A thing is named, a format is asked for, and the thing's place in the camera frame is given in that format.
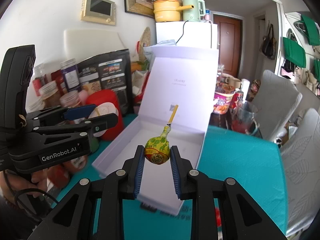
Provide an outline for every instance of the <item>plastic bag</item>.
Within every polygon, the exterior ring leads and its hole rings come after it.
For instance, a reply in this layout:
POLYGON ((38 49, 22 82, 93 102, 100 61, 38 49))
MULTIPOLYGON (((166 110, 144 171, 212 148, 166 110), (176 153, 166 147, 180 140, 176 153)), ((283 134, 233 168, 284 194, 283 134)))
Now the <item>plastic bag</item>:
POLYGON ((156 56, 153 55, 153 52, 152 52, 152 47, 154 46, 177 46, 177 44, 175 40, 167 40, 167 41, 161 41, 153 46, 143 47, 144 55, 146 56, 147 60, 150 62, 149 71, 151 71, 153 62, 155 61, 155 58, 156 58, 156 56))

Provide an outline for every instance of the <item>lollipop wrapper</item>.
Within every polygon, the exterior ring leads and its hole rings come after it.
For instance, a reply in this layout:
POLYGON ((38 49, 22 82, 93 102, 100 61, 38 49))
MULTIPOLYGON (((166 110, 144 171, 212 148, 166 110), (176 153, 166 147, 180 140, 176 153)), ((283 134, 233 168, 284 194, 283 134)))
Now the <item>lollipop wrapper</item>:
POLYGON ((165 163, 170 158, 170 147, 167 140, 167 135, 171 127, 165 126, 162 134, 158 137, 153 137, 147 141, 145 148, 146 158, 155 164, 165 163))

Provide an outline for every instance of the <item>glass pitcher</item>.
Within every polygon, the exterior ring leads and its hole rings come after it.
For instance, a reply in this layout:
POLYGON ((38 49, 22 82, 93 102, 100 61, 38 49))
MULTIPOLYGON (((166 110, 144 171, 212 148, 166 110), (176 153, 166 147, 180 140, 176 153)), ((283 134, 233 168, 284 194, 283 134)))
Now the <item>glass pitcher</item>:
POLYGON ((247 135, 255 135, 259 125, 254 119, 254 115, 258 112, 256 106, 249 101, 238 101, 235 115, 232 119, 231 129, 236 132, 245 133, 247 135), (255 124, 254 131, 250 133, 250 127, 255 124))

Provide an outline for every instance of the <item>doorway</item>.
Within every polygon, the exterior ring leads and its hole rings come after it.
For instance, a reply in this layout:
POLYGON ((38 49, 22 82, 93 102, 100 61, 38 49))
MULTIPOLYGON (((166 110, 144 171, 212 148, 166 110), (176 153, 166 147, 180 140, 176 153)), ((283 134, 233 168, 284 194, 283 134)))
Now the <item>doorway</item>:
POLYGON ((224 73, 237 77, 241 57, 242 20, 214 14, 213 23, 218 25, 219 64, 224 65, 224 73))
POLYGON ((266 35, 266 16, 260 15, 254 18, 254 34, 255 34, 255 52, 253 56, 253 66, 255 66, 254 79, 261 79, 263 73, 264 56, 260 52, 260 47, 263 43, 264 36, 266 35))

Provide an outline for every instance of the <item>white refrigerator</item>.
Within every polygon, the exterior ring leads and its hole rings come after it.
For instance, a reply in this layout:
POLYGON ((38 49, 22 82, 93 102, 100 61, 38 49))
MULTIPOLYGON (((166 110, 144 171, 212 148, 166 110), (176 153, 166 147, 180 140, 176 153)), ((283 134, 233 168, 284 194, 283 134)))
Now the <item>white refrigerator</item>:
POLYGON ((156 33, 157 43, 175 40, 178 46, 217 49, 218 26, 216 24, 204 22, 156 23, 156 33))

